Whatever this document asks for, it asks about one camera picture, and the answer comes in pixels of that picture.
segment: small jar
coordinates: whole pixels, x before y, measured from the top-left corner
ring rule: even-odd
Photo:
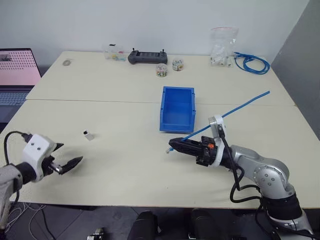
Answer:
[[[159,63],[155,66],[155,73],[158,77],[165,77],[168,74],[168,67],[164,63]]]
[[[182,58],[176,57],[172,61],[172,69],[175,71],[181,71],[184,69],[184,60]]]

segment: white table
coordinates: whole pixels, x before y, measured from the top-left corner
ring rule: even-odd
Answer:
[[[156,76],[154,64],[106,60],[101,52],[65,51],[27,96],[29,100],[82,100],[160,103],[163,86],[191,87],[197,104],[235,104],[268,90],[272,95],[254,105],[293,106],[274,71],[255,75],[237,66],[212,67],[209,56],[180,56],[185,69],[177,72],[168,56],[168,76]],[[63,66],[66,59],[69,66]],[[250,64],[261,68],[255,61]]]
[[[206,126],[208,117],[234,107],[197,104],[195,130]],[[28,183],[20,200],[91,206],[258,206],[256,200],[229,201],[234,180],[225,168],[197,165],[194,157],[176,151],[166,154],[169,139],[181,135],[159,132],[159,118],[159,103],[27,100],[0,134],[0,143],[12,130],[39,133],[65,144],[53,154],[58,163],[84,159],[63,176],[54,173]],[[226,117],[225,124],[230,145],[283,161],[301,206],[320,207],[320,143],[295,106],[250,105]],[[88,141],[84,130],[94,134],[94,140]],[[203,135],[212,134],[208,129]],[[10,138],[10,161],[20,162],[24,145],[20,136]],[[4,164],[2,144],[0,153]],[[241,184],[250,182],[244,179]],[[253,194],[257,193],[248,189],[236,197]]]

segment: orange component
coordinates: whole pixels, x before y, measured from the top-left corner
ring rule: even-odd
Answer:
[[[212,143],[209,143],[209,144],[208,144],[208,148],[213,149],[214,147],[215,147],[214,144],[212,144]]]

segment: blue plastic bin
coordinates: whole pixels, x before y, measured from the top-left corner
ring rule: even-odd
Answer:
[[[195,89],[193,87],[163,87],[160,131],[192,133],[195,116]]]

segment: laptop screen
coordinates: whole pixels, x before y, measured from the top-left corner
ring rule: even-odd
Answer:
[[[31,49],[0,49],[0,86],[34,86],[40,79]]]

